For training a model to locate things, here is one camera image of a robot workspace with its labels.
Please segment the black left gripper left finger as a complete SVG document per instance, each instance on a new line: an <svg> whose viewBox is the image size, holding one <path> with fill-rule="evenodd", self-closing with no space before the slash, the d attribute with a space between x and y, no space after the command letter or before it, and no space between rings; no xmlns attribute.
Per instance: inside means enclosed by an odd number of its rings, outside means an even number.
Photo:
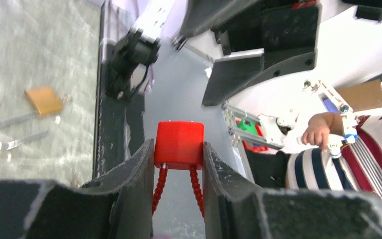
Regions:
<svg viewBox="0 0 382 239"><path fill-rule="evenodd" d="M81 188L0 180L0 239L148 239L154 142Z"/></svg>

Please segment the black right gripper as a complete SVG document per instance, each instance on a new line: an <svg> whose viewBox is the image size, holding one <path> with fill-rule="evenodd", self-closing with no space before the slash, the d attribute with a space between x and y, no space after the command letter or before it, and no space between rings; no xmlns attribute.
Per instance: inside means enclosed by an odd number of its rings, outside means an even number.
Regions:
<svg viewBox="0 0 382 239"><path fill-rule="evenodd" d="M217 106L261 82L315 68L316 0L190 0L178 33L178 49L208 30L224 56L264 49L248 57L214 62L203 96L204 106Z"/></svg>

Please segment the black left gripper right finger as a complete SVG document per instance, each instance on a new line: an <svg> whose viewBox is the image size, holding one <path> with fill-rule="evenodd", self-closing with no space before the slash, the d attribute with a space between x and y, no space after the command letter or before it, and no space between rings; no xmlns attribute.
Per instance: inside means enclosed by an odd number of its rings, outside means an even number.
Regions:
<svg viewBox="0 0 382 239"><path fill-rule="evenodd" d="M208 239L382 239L382 201L372 193L264 189L203 149Z"/></svg>

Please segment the red cable lock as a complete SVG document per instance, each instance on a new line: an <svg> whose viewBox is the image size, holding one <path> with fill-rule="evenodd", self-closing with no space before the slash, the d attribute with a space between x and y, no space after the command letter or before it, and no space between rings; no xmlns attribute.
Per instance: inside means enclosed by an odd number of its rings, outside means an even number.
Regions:
<svg viewBox="0 0 382 239"><path fill-rule="evenodd" d="M159 176L153 193L153 213L161 199L168 170L186 170L190 173L191 187L204 217L203 193L197 173L202 169L203 143L204 125L200 122L159 122L154 152L154 165L159 168Z"/></svg>

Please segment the brass padlock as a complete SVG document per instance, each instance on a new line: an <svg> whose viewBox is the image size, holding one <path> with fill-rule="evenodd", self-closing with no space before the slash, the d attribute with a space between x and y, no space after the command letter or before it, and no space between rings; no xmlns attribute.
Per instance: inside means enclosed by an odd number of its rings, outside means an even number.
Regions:
<svg viewBox="0 0 382 239"><path fill-rule="evenodd" d="M72 100L72 97L68 94L57 95L50 86L27 89L24 91L24 95L33 110L0 120L0 129L34 118L58 114L62 111L64 104ZM48 132L48 130L42 130L8 142L0 140L0 150L17 148L23 144L45 137Z"/></svg>

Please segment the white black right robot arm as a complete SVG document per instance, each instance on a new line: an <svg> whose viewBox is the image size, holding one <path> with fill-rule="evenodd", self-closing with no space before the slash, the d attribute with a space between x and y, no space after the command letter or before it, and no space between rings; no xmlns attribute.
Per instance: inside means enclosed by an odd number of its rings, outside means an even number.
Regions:
<svg viewBox="0 0 382 239"><path fill-rule="evenodd" d="M129 100L131 76L158 58L160 37L173 6L151 0L127 34L110 50L106 94ZM300 0L190 0L179 30L183 40L211 30L224 57L215 61L203 96L216 106L275 77L315 68L320 5Z"/></svg>

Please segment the operator bare hand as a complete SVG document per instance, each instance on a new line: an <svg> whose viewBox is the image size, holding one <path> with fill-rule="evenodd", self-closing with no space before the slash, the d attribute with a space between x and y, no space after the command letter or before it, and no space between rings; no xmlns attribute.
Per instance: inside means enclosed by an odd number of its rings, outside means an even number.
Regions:
<svg viewBox="0 0 382 239"><path fill-rule="evenodd" d="M342 118L339 114L324 112L315 114L308 121L308 126L301 137L303 144L321 147L327 150L329 135L343 135Z"/></svg>

